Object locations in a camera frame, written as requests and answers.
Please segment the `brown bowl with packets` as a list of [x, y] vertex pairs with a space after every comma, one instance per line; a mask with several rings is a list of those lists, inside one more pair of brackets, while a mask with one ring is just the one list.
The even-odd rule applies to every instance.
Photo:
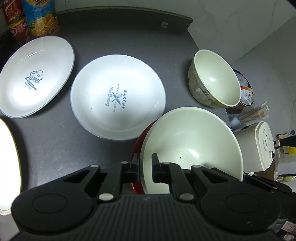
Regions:
[[246, 77], [239, 71], [233, 70], [236, 74], [238, 81], [240, 83], [240, 102], [236, 106], [232, 108], [227, 108], [227, 113], [239, 114], [243, 111], [243, 109], [247, 106], [251, 106], [254, 102], [254, 92], [253, 88], [251, 87], [249, 81]]

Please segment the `upper red can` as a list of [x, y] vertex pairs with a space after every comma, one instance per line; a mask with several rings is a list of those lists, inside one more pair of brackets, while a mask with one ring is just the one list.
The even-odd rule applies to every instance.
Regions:
[[25, 16], [21, 0], [5, 0], [2, 9], [8, 25], [16, 23]]

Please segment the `red can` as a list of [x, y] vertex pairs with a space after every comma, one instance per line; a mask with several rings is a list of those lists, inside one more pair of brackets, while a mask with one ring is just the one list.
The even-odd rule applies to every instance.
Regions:
[[2, 9], [8, 25], [16, 23], [25, 16], [21, 0], [5, 0]]
[[10, 24], [9, 29], [20, 46], [30, 41], [30, 30], [25, 17]]

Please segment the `white plate Bakery print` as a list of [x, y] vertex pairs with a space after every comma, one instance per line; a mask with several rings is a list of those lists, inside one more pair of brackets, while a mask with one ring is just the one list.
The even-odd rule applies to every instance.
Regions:
[[79, 124], [112, 141], [132, 140], [162, 116], [166, 93], [157, 73], [127, 55], [106, 55], [84, 66], [75, 77], [70, 103]]

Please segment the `white plate Sweet print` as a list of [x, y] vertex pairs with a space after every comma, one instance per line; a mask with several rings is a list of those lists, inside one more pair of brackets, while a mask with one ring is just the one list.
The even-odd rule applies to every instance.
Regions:
[[25, 118], [47, 105], [74, 67], [71, 44], [57, 36], [34, 39], [15, 51], [1, 70], [1, 112]]

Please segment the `lower red can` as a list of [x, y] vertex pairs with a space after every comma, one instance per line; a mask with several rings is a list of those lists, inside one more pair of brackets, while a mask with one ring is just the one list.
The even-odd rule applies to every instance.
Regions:
[[20, 46], [30, 41], [30, 30], [25, 17], [10, 24], [9, 29]]

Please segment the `white electric kettle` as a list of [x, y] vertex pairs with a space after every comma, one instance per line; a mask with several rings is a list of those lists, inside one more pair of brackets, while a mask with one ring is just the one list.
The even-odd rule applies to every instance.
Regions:
[[274, 159], [274, 142], [267, 122], [260, 121], [234, 133], [243, 157], [243, 171], [262, 172]]

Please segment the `red and black bowl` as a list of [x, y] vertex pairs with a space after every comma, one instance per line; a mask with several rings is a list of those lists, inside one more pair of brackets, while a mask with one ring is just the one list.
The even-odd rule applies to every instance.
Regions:
[[135, 142], [135, 145], [133, 147], [132, 151], [132, 162], [135, 162], [137, 164], [137, 180], [135, 182], [132, 182], [130, 184], [132, 191], [134, 194], [145, 194], [141, 180], [140, 180], [140, 153], [141, 149], [145, 140], [145, 137], [147, 136], [149, 130], [154, 125], [156, 121], [153, 121], [150, 125], [148, 125], [145, 130], [140, 134], [137, 141]]

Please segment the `cream bowl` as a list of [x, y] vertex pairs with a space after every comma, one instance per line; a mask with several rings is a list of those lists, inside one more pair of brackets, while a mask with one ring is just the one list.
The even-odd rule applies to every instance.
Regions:
[[240, 83], [231, 66], [217, 53], [196, 52], [188, 71], [192, 96], [212, 108], [232, 108], [241, 98]]
[[152, 154], [183, 169], [200, 165], [243, 179], [243, 158], [232, 130], [217, 115], [201, 108], [177, 108], [148, 131], [140, 153], [141, 183], [146, 194], [168, 194], [165, 183], [152, 181]]

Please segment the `orange juice bottle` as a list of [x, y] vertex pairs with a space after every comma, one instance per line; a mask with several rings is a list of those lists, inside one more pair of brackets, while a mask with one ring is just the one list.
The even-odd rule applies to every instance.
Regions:
[[59, 34], [54, 0], [22, 0], [22, 6], [33, 38]]

